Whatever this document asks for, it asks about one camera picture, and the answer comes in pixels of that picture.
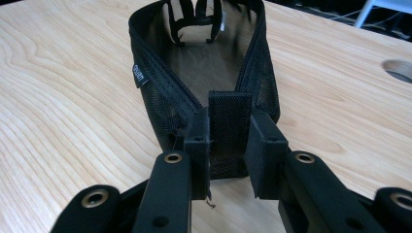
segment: wooden table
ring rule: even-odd
[[[147,1],[27,0],[0,7],[0,232],[47,232],[81,189],[121,192],[160,153],[131,74],[127,21]],[[412,44],[266,4],[279,127],[352,190],[412,190],[412,84],[383,61]],[[212,182],[193,232],[282,232],[249,179]]]

